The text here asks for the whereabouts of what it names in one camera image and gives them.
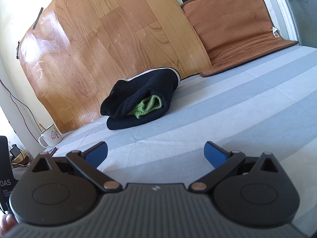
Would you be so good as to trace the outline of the person's right hand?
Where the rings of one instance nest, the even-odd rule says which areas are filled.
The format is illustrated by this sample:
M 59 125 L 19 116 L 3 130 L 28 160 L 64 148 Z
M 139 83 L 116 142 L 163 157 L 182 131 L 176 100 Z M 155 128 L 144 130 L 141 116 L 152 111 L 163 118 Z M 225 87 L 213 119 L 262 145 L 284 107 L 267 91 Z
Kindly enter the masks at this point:
M 18 222 L 12 214 L 4 214 L 1 216 L 0 222 L 0 236 L 3 237 L 8 231 L 10 231 Z

